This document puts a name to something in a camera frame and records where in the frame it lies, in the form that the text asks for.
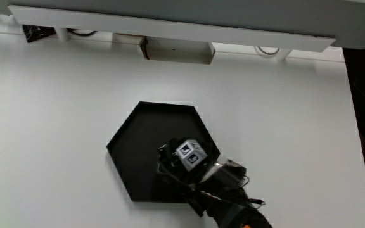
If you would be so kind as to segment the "person's right hand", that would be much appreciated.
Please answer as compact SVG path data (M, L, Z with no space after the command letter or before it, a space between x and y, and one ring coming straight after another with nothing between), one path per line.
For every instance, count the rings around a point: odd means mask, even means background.
M223 157L213 157L193 138L171 139L158 148L157 173L185 200L201 195L218 200L220 194L248 184L246 168Z

